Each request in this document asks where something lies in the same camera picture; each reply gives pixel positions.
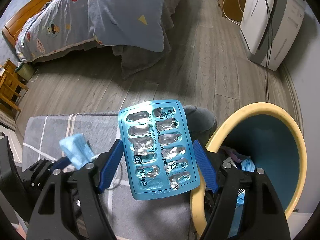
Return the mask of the blue face mask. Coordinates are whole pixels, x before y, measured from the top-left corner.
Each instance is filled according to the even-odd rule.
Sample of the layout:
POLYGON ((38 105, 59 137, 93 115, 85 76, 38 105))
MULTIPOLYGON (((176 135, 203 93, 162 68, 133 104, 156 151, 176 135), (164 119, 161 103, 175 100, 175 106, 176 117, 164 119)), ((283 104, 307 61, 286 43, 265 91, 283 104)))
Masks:
POLYGON ((90 148, 85 136, 82 133, 65 137, 59 141, 61 150, 65 153, 71 164, 77 169, 81 169, 90 163, 95 154, 90 148))

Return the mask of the teal pill blister pack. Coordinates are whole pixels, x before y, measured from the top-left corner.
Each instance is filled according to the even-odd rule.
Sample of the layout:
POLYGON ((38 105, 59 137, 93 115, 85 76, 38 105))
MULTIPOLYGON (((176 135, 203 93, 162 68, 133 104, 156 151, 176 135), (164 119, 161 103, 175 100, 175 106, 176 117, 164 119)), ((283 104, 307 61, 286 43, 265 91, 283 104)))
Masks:
POLYGON ((118 114, 133 198, 186 193, 200 184, 193 143, 178 100, 146 101, 118 114))

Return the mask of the blue disposable glove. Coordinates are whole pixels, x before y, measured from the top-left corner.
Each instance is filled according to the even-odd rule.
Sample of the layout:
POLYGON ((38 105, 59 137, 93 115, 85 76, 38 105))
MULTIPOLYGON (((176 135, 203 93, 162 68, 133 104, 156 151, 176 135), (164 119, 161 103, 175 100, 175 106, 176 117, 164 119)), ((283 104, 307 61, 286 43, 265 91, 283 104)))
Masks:
MULTIPOLYGON (((255 164, 251 160, 250 157, 245 158, 240 163, 236 164, 237 168, 240 168, 242 171, 246 172, 254 172, 255 171, 255 164)), ((236 207, 239 207, 244 204, 245 200, 245 189, 240 189, 238 191, 237 201, 236 201, 236 207)))

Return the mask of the yellow rim teal trash bin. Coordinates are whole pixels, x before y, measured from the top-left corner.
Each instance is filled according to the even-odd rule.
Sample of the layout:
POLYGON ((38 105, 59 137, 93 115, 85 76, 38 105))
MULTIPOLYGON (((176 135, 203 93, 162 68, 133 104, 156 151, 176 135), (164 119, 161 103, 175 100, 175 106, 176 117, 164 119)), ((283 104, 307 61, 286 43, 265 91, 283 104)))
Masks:
POLYGON ((307 170, 303 135, 281 107, 257 102, 193 143, 200 185, 190 211, 199 239, 289 239, 307 170))

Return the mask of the wooden chair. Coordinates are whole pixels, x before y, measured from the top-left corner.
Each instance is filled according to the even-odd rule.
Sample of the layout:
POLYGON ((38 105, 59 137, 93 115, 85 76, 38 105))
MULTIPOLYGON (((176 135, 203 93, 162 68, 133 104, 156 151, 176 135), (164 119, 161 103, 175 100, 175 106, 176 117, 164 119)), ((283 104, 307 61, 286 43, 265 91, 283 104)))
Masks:
POLYGON ((27 91, 27 81, 15 72, 16 65, 7 59, 1 66, 1 110, 15 119, 16 114, 21 112, 18 100, 21 90, 27 91))

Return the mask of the grey bed sheet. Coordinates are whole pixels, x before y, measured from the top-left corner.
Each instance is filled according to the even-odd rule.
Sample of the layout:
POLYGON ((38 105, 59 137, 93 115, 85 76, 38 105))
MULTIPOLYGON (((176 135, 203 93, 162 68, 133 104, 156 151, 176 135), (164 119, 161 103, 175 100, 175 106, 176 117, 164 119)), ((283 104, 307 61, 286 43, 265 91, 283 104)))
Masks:
POLYGON ((125 16, 125 41, 112 46, 112 51, 121 57, 123 79, 154 66, 170 53, 167 32, 174 27, 171 17, 180 1, 116 0, 125 16))

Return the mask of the small green bin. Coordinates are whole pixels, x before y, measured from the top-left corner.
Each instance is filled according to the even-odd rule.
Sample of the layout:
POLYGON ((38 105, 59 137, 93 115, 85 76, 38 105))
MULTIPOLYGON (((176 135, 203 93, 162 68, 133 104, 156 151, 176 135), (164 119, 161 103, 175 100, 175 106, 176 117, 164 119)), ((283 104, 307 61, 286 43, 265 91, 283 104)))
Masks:
POLYGON ((26 81, 29 81, 33 77, 35 69, 28 63, 19 62, 15 69, 15 73, 26 81))

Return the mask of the blue cartoon duvet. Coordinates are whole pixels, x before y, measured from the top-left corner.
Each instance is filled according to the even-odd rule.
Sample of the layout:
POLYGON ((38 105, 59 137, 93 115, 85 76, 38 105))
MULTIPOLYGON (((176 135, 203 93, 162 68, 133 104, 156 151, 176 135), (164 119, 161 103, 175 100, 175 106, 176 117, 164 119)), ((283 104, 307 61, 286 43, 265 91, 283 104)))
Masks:
POLYGON ((116 0, 52 0, 25 23, 16 54, 32 62, 91 41, 115 46, 125 41, 124 21, 116 0))

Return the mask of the wooden bed headboard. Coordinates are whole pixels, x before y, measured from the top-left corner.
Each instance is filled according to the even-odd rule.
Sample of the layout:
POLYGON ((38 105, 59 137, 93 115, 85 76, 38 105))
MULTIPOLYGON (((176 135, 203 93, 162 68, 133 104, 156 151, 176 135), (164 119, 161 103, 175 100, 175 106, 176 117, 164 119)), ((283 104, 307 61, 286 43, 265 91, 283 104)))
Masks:
POLYGON ((26 21, 39 13, 41 8, 49 1, 51 0, 31 0, 8 20, 2 29, 2 33, 11 48, 15 48, 18 35, 26 21))

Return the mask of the white air purifier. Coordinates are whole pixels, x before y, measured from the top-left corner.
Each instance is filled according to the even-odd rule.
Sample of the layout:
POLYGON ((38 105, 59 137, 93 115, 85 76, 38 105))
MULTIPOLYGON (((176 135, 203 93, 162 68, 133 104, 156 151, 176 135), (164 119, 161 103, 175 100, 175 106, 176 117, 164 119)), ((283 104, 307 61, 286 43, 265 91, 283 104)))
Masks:
POLYGON ((240 34, 247 58, 276 71, 293 45, 305 0, 246 0, 240 34))

